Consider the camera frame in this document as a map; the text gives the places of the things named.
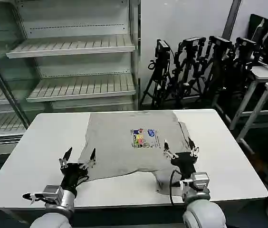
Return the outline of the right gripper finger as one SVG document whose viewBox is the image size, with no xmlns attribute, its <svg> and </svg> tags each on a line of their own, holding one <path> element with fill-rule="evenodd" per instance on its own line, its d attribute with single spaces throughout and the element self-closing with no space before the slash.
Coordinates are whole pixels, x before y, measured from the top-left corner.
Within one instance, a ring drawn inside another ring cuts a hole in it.
<svg viewBox="0 0 268 228">
<path fill-rule="evenodd" d="M 168 142 L 166 140 L 164 140 L 164 151 L 163 151 L 163 154 L 169 160 L 173 160 L 173 159 L 178 158 L 178 155 L 176 155 L 175 153 L 172 153 L 170 151 L 170 147 L 169 147 Z"/>
<path fill-rule="evenodd" d="M 198 157 L 199 147 L 195 145 L 194 141 L 189 137 L 188 144 L 191 150 L 190 156 L 191 157 Z"/>
</svg>

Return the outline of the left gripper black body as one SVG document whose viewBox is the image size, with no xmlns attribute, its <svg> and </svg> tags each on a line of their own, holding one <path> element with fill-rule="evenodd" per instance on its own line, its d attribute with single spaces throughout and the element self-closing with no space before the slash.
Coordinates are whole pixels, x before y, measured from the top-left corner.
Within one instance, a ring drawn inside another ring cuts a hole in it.
<svg viewBox="0 0 268 228">
<path fill-rule="evenodd" d="M 60 184 L 63 190 L 76 191 L 77 186 L 89 179 L 88 166 L 83 163 L 67 163 L 60 170 L 64 175 Z"/>
</svg>

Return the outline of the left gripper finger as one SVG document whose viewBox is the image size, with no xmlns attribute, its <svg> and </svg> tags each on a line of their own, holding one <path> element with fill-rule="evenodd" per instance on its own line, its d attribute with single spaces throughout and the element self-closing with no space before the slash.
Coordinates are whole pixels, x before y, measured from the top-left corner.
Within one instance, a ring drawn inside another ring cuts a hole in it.
<svg viewBox="0 0 268 228">
<path fill-rule="evenodd" d="M 84 161 L 79 167 L 83 170 L 88 170 L 90 168 L 93 168 L 95 164 L 96 164 L 96 149 L 94 148 L 90 158 Z"/>
<path fill-rule="evenodd" d="M 69 157 L 72 153 L 72 147 L 70 147 L 65 153 L 62 158 L 59 158 L 59 163 L 61 168 L 67 168 L 67 162 L 69 160 Z"/>
</svg>

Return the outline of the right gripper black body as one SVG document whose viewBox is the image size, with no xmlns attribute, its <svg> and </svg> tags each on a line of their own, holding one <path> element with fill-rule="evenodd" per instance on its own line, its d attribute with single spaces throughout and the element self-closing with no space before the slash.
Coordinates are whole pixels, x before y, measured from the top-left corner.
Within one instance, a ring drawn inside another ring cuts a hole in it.
<svg viewBox="0 0 268 228">
<path fill-rule="evenodd" d="M 197 161 L 197 156 L 191 156 L 190 152 L 176 153 L 177 157 L 171 159 L 171 164 L 177 166 L 181 173 L 181 180 L 190 178 L 192 173 L 195 173 L 194 164 Z"/>
</svg>

